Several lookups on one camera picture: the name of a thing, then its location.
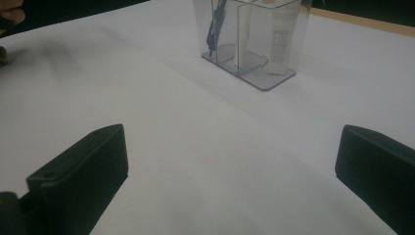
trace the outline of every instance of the hand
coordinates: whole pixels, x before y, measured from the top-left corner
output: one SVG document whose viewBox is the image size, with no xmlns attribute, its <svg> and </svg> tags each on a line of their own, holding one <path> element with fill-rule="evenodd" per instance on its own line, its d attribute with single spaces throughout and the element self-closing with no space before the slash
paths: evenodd
<svg viewBox="0 0 415 235">
<path fill-rule="evenodd" d="M 23 0 L 0 0 L 0 17 L 13 21 L 15 24 L 21 23 L 25 18 L 24 11 L 19 8 L 22 3 Z"/>
</svg>

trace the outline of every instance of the clear plastic container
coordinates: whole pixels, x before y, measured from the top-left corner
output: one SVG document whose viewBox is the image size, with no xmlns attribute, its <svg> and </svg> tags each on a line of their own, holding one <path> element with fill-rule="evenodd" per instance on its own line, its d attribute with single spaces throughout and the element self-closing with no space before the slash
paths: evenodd
<svg viewBox="0 0 415 235">
<path fill-rule="evenodd" d="M 193 0 L 203 58 L 269 90 L 297 72 L 312 0 Z"/>
</svg>

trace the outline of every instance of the white surface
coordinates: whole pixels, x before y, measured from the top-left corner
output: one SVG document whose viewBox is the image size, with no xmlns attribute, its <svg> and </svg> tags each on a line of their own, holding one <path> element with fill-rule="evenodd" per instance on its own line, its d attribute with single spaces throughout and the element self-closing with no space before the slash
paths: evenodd
<svg viewBox="0 0 415 235">
<path fill-rule="evenodd" d="M 129 177 L 92 234 L 393 234 L 334 165 L 345 124 L 415 147 L 415 38 L 311 16 L 266 93 L 197 43 L 191 0 L 1 39 L 0 191 L 120 122 Z"/>
</svg>

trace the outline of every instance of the dark background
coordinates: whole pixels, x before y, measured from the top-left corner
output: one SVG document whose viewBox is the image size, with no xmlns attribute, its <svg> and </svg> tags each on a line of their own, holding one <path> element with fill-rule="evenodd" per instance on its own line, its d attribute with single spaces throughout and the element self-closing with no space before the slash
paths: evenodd
<svg viewBox="0 0 415 235">
<path fill-rule="evenodd" d="M 146 1 L 148 0 L 23 0 L 25 21 L 15 29 L 3 33 L 2 37 Z"/>
<path fill-rule="evenodd" d="M 147 0 L 24 0 L 22 8 L 26 13 L 26 20 L 2 36 L 145 1 Z M 312 6 L 383 22 L 415 26 L 415 0 L 325 0 L 325 4 L 323 0 L 314 0 Z"/>
<path fill-rule="evenodd" d="M 415 0 L 325 0 L 325 3 L 323 0 L 313 0 L 312 6 L 382 22 L 415 26 Z"/>
</svg>

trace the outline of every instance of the container base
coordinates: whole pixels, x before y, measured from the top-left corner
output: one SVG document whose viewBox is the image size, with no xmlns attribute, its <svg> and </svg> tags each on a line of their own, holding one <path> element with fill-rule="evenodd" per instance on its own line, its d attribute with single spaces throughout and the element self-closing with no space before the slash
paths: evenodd
<svg viewBox="0 0 415 235">
<path fill-rule="evenodd" d="M 261 91 L 268 91 L 296 75 L 296 72 L 290 69 L 283 75 L 267 72 L 268 59 L 250 51 L 246 52 L 244 66 L 242 68 L 238 67 L 234 64 L 234 44 L 220 45 L 217 47 L 216 53 L 211 54 L 211 56 L 209 54 L 210 52 L 204 52 L 202 57 Z"/>
</svg>

